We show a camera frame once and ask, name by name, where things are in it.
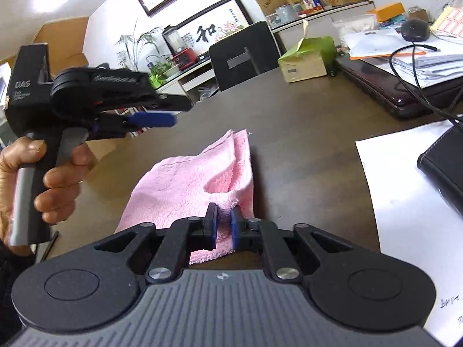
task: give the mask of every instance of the chair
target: chair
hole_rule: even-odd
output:
[[[266,21],[212,44],[209,55],[221,91],[275,69],[280,57]]]

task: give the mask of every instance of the finger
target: finger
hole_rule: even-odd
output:
[[[98,163],[96,156],[92,153],[89,146],[83,143],[77,146],[71,153],[71,163],[75,165],[86,165],[92,170]]]
[[[63,207],[57,208],[56,210],[49,211],[48,213],[42,214],[44,222],[49,224],[56,224],[63,222],[68,219],[76,209],[76,202],[72,201],[70,204],[64,205]]]
[[[85,165],[66,163],[49,170],[43,176],[43,183],[47,188],[65,188],[83,181],[89,172]]]
[[[23,163],[38,162],[47,151],[44,140],[33,141],[28,137],[18,138],[0,155],[0,171],[17,172]]]
[[[70,204],[77,198],[79,193],[79,184],[75,184],[67,188],[48,189],[35,198],[34,206],[42,213],[57,210],[64,205]]]

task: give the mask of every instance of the orange box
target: orange box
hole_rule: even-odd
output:
[[[370,10],[369,13],[376,14],[378,22],[386,22],[399,14],[405,13],[405,9],[402,3],[392,3]]]

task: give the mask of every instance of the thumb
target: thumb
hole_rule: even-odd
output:
[[[6,147],[0,155],[0,171],[17,172],[23,163],[38,162],[47,151],[44,140],[33,141],[28,137],[21,137]]]

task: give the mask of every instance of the black sleeve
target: black sleeve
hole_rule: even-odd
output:
[[[21,330],[21,321],[11,301],[11,288],[20,273],[34,261],[33,254],[27,257],[14,255],[0,241],[0,345]]]

